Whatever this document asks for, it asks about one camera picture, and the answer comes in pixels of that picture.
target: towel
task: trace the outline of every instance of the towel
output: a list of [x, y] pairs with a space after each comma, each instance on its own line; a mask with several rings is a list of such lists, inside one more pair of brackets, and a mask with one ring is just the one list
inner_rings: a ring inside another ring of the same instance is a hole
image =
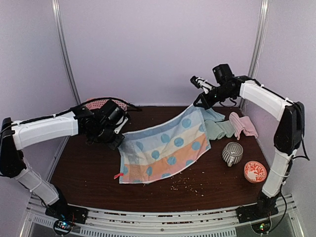
[[213, 120], [205, 121], [205, 128], [209, 140], [214, 141], [225, 136], [225, 131]]
[[216, 124], [224, 131], [226, 137], [231, 138], [234, 135], [235, 129], [229, 120], [224, 122], [217, 122]]
[[[208, 118], [222, 117], [213, 110], [206, 113]], [[190, 105], [163, 124], [125, 133], [118, 147], [119, 183], [148, 184], [181, 172], [211, 148], [205, 131], [202, 111]]]
[[204, 108], [201, 108], [201, 107], [196, 107], [196, 108], [197, 110], [200, 110], [202, 112], [204, 121], [212, 120], [214, 122], [221, 122], [225, 119], [225, 115], [215, 112], [212, 108], [208, 110], [205, 110]]
[[242, 131], [246, 136], [255, 136], [255, 138], [258, 138], [256, 128], [248, 116], [240, 118], [238, 114], [232, 112], [229, 115], [229, 121], [232, 123], [235, 129], [235, 137], [237, 138], [237, 140], [240, 139], [240, 134]]

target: wooden table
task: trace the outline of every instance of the wooden table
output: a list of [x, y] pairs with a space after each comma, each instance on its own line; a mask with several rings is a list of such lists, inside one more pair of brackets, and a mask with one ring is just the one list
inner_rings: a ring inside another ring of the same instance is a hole
[[[158, 125], [180, 114], [185, 107], [143, 107], [143, 112], [130, 112], [131, 120], [123, 128], [135, 131]], [[215, 107], [226, 115], [237, 108]], [[250, 160], [268, 164], [254, 137], [241, 135], [244, 149], [240, 163], [227, 167], [221, 153], [233, 138], [211, 141], [211, 150], [172, 178], [148, 185], [119, 184], [119, 152], [107, 145], [86, 145], [85, 136], [71, 137], [60, 157], [51, 182], [58, 186], [71, 204], [120, 211], [171, 212], [215, 209], [244, 205], [256, 201], [261, 184], [249, 183], [243, 167]]]

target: small bowl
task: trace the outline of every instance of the small bowl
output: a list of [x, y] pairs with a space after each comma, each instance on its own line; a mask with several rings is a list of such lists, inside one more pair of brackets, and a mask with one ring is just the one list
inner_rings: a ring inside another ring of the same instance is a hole
[[246, 180], [253, 184], [260, 183], [267, 177], [265, 167], [257, 161], [249, 161], [244, 167], [243, 174]]

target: lavender wall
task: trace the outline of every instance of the lavender wall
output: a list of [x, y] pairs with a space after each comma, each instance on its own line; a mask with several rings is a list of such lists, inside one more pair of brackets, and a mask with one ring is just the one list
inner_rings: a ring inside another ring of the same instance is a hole
[[200, 91], [191, 76], [215, 82], [220, 63], [248, 73], [260, 7], [260, 0], [61, 0], [81, 100], [192, 103]]
[[[0, 120], [29, 119], [75, 104], [61, 58], [51, 0], [0, 1]], [[45, 177], [61, 140], [25, 149]], [[14, 237], [29, 200], [14, 180], [0, 178], [0, 237]]]
[[[310, 162], [297, 159], [284, 186], [293, 193], [307, 236], [315, 236], [316, 219], [316, 4], [313, 0], [273, 1], [270, 7], [267, 37], [259, 60], [257, 79], [275, 92], [305, 104], [305, 143]], [[254, 122], [267, 160], [274, 156], [275, 119], [253, 104], [246, 113]]]

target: gray mug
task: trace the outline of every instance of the gray mug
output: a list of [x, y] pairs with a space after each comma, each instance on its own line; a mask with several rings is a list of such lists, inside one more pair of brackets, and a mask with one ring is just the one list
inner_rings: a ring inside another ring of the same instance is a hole
[[242, 158], [243, 148], [237, 142], [230, 142], [223, 149], [222, 157], [223, 160], [227, 163], [228, 167], [231, 167], [233, 164], [240, 162]]

